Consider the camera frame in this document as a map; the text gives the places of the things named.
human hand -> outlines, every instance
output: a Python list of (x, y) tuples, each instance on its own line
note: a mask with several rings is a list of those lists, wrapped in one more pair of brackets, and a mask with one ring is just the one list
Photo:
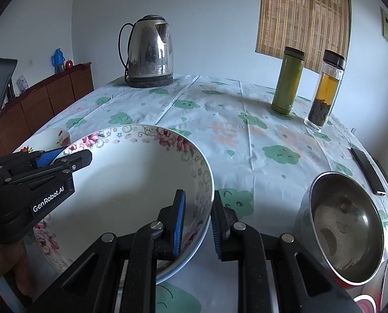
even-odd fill
[(0, 278), (13, 269), (20, 292), (29, 295), (32, 290), (32, 277), (28, 271), (28, 257), (23, 240), (14, 244), (0, 244)]

brown cabinet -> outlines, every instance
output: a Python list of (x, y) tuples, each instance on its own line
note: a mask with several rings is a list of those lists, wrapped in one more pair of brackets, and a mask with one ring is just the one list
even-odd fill
[(0, 115), (0, 157), (12, 153), (46, 122), (93, 90), (88, 62), (49, 76), (7, 103)]

green thermos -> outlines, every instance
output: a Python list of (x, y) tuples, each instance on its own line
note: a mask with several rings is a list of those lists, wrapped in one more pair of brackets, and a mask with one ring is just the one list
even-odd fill
[(304, 59), (305, 53), (301, 50), (291, 47), (284, 48), (283, 64), (271, 105), (274, 111), (284, 115), (290, 113), (303, 71)]

metal screw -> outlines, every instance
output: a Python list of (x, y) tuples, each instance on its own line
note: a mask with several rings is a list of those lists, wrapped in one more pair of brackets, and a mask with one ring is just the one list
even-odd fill
[(112, 233), (105, 233), (101, 237), (102, 242), (112, 242), (114, 240), (114, 235)]
[(237, 231), (244, 231), (246, 229), (246, 225), (238, 221), (233, 224), (233, 228)]
[(151, 222), (151, 229), (157, 231), (161, 230), (163, 228), (163, 223), (160, 221), (153, 221)]
[(289, 244), (294, 242), (294, 237), (290, 233), (283, 234), (281, 239)]

blue kettle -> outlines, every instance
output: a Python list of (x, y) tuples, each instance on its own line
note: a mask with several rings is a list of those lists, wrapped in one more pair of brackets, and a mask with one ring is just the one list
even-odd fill
[(65, 71), (65, 65), (64, 65), (65, 58), (60, 48), (58, 48), (55, 51), (55, 54), (51, 57), (51, 59), (52, 59), (52, 66), (55, 67), (55, 74), (62, 73)]

